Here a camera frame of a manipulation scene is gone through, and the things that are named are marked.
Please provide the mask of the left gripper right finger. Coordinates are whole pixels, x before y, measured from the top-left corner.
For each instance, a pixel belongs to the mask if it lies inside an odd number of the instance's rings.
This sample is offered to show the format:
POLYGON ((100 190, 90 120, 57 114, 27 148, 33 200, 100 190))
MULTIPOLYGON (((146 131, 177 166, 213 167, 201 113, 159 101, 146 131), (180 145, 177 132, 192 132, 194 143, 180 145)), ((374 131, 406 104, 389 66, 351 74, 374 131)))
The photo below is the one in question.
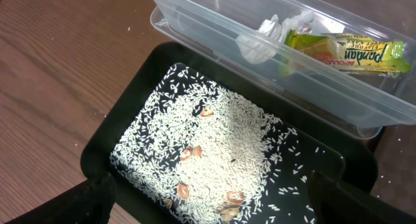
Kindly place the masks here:
POLYGON ((365 192, 313 171, 307 192, 318 224, 415 224, 415 217, 365 192))

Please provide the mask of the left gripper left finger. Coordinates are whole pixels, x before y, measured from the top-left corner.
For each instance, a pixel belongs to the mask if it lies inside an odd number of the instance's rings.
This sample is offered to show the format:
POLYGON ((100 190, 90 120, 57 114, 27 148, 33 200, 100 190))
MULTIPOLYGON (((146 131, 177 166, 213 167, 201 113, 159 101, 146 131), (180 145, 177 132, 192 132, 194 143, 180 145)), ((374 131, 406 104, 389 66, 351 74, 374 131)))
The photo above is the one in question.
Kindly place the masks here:
POLYGON ((111 175, 87 179, 6 224, 107 224, 115 195, 111 175))

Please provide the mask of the green snack wrapper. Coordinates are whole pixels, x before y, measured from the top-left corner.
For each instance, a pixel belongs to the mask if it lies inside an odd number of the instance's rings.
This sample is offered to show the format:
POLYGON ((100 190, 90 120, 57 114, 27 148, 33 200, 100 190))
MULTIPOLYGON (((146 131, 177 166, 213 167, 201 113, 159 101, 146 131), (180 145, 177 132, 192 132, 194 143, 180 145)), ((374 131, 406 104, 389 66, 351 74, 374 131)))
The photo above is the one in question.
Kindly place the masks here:
POLYGON ((411 69, 404 59, 404 42, 378 42, 367 36, 301 34, 290 31, 285 45, 328 66, 347 73, 377 73, 394 76, 411 69))

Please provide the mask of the white tissue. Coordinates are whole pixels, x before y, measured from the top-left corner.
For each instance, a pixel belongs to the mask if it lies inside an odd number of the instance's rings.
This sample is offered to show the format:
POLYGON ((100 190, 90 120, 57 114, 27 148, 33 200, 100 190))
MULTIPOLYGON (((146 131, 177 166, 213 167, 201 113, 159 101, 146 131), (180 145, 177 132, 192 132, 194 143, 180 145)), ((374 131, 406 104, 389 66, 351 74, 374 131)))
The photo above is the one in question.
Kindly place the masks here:
POLYGON ((275 46, 282 45, 290 31, 309 26, 313 18, 311 10, 302 10, 300 14, 285 18, 280 23, 279 16, 274 14, 271 19, 262 22, 253 36, 239 35, 235 41, 247 62, 261 64, 277 54, 275 46))

